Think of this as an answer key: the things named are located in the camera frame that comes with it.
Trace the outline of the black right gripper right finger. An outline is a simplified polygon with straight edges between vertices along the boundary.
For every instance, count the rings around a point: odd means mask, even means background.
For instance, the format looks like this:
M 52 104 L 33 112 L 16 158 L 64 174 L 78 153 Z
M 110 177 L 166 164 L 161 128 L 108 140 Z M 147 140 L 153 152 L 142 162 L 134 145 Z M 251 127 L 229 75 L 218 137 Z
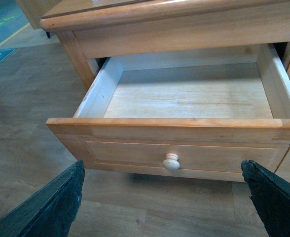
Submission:
M 241 163 L 250 199 L 270 237 L 290 237 L 290 183 L 253 160 Z

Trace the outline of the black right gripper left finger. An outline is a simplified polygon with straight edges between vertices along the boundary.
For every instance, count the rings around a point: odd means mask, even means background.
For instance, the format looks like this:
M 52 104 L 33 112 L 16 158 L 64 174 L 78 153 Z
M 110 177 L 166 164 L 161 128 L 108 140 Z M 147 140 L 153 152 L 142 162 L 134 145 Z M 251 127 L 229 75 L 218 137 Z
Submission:
M 0 218 L 0 237 L 66 237 L 76 219 L 85 177 L 77 161 Z

